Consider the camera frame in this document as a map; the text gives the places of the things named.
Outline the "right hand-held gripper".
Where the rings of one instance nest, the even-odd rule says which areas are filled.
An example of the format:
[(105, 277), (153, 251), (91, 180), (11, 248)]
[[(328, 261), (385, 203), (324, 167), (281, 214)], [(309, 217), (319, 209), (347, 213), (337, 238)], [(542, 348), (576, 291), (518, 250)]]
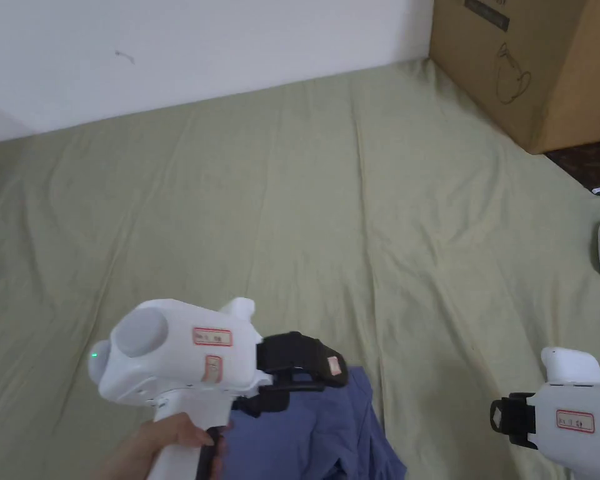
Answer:
[(539, 451), (575, 479), (600, 479), (600, 365), (584, 351), (545, 347), (547, 381), (491, 403), (493, 431)]

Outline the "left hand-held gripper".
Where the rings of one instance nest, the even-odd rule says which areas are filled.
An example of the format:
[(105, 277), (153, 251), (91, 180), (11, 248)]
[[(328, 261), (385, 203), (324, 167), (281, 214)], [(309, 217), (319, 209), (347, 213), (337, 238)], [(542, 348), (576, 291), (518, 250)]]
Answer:
[(218, 311), (174, 299), (138, 305), (93, 345), (87, 368), (113, 403), (154, 406), (155, 420), (185, 413), (216, 434), (231, 411), (252, 418), (285, 411), (292, 393), (344, 388), (342, 354), (300, 332), (279, 336), (279, 383), (257, 366), (263, 342), (254, 301), (237, 297)]

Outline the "person's left hand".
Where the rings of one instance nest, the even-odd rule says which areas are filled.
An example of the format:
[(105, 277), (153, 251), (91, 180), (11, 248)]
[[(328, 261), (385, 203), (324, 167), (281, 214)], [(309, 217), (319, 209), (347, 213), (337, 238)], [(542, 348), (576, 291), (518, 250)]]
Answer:
[(185, 412), (157, 422), (148, 421), (109, 455), (92, 478), (146, 479), (155, 458), (170, 445), (201, 448), (213, 446), (214, 441)]

